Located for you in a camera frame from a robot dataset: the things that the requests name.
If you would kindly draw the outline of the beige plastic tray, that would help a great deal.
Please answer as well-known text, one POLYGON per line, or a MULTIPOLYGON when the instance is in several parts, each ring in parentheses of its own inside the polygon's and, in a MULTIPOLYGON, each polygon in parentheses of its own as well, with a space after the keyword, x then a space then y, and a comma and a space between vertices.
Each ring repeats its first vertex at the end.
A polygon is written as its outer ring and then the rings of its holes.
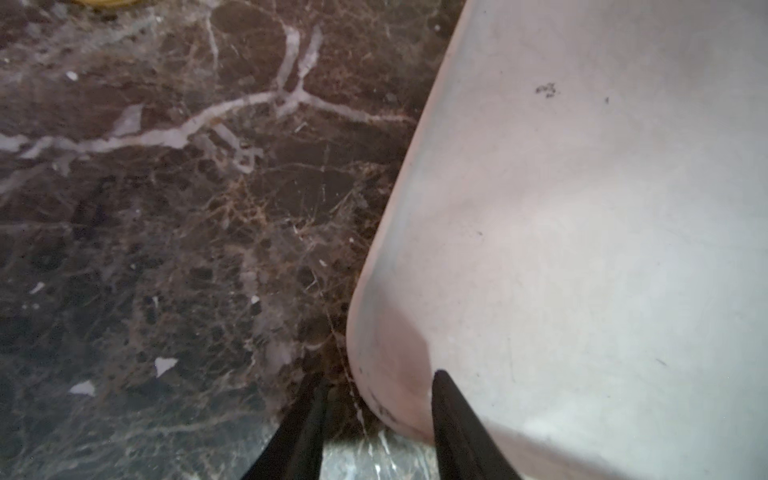
POLYGON ((447 371, 531 478, 765 478, 766 3, 467 2, 347 351, 419 440, 447 371))

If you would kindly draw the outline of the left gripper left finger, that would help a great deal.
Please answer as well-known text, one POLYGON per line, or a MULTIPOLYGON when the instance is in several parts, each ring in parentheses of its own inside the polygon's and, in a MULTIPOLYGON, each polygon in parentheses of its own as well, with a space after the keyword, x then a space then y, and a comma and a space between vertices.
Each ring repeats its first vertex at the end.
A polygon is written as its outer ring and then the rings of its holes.
POLYGON ((299 395, 242 480, 320 478, 330 384, 307 375, 299 395))

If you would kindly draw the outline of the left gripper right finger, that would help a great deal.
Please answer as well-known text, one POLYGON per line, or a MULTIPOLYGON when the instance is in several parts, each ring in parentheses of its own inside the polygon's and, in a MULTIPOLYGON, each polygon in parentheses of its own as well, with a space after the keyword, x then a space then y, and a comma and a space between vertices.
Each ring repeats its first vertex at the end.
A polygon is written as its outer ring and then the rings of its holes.
POLYGON ((441 479, 522 479, 445 370, 434 374, 431 410, 441 479))

